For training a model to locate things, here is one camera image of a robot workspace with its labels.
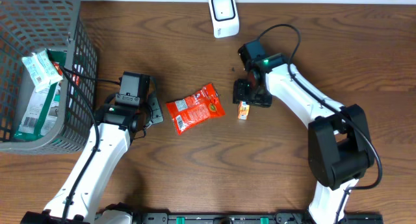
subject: gray plastic basket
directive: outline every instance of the gray plastic basket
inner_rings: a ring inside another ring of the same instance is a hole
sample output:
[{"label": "gray plastic basket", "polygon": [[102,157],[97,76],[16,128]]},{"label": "gray plastic basket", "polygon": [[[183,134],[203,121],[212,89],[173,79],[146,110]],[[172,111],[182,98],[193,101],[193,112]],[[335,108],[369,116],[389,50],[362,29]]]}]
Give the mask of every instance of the gray plastic basket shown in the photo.
[{"label": "gray plastic basket", "polygon": [[[97,55],[81,20],[80,0],[0,0],[0,152],[18,154],[72,153],[83,149],[91,117],[73,87],[64,79],[58,118],[44,137],[13,142],[34,85],[22,56],[45,48],[66,51],[65,67],[96,77]],[[94,105],[96,84],[80,79],[79,87]]]}]

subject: small item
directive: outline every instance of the small item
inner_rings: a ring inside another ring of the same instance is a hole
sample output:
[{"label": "small item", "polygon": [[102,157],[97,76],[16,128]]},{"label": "small item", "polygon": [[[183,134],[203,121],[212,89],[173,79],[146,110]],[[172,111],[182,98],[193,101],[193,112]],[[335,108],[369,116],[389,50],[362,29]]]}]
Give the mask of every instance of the small item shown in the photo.
[{"label": "small item", "polygon": [[31,76],[36,92],[62,80],[62,76],[49,60],[46,49],[40,53],[33,53],[33,56],[23,57],[21,61]]},{"label": "small item", "polygon": [[62,71],[60,70],[59,62],[52,62],[52,64],[55,67],[55,69],[58,71],[58,74],[62,76]]},{"label": "small item", "polygon": [[206,119],[226,115],[212,84],[205,85],[194,95],[166,105],[179,135]]},{"label": "small item", "polygon": [[247,120],[248,111],[250,106],[245,101],[240,101],[239,105],[239,119]]},{"label": "small item", "polygon": [[235,0],[209,0],[214,37],[223,38],[239,33],[240,21]]}]

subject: red snack bag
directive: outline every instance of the red snack bag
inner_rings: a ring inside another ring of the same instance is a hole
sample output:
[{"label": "red snack bag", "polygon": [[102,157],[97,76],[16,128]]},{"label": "red snack bag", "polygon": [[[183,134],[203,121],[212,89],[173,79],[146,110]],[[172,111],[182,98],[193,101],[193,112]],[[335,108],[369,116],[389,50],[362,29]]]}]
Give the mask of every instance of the red snack bag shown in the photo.
[{"label": "red snack bag", "polygon": [[62,76],[62,71],[60,70],[60,67],[59,67],[59,62],[52,62],[52,64],[53,64],[53,66],[55,67],[55,69],[58,71],[58,74],[59,74],[60,76]]},{"label": "red snack bag", "polygon": [[206,119],[226,115],[213,84],[207,84],[194,95],[166,105],[179,135]]}]

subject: white device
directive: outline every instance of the white device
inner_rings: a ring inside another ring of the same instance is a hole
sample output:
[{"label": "white device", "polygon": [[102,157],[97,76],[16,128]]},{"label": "white device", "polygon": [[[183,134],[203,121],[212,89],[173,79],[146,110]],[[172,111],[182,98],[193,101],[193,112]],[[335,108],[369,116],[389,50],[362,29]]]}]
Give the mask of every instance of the white device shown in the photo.
[{"label": "white device", "polygon": [[214,37],[223,38],[239,33],[240,21],[235,0],[209,0]]}]

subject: wood grain surface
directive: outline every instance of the wood grain surface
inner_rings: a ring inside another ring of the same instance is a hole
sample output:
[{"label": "wood grain surface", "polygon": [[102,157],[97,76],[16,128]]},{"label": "wood grain surface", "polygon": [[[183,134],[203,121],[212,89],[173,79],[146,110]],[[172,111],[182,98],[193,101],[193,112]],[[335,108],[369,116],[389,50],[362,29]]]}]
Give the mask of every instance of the wood grain surface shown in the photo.
[{"label": "wood grain surface", "polygon": [[[100,53],[99,77],[123,71],[156,77],[162,103],[212,82],[226,116],[177,136],[165,121],[133,142],[101,200],[171,212],[305,210],[316,180],[307,165],[307,131],[278,99],[237,119],[233,82],[245,77],[237,49],[267,27],[291,23],[303,35],[294,58],[325,94],[367,115],[382,159],[379,187],[354,191],[346,210],[380,212],[385,223],[414,223],[416,213],[416,6],[238,4],[240,33],[215,39],[208,4],[82,3],[81,17]],[[289,29],[262,39],[270,54],[291,53]],[[97,104],[117,91],[100,84]],[[79,157],[0,154],[0,222],[41,212]],[[376,178],[367,170],[359,184]]]}]

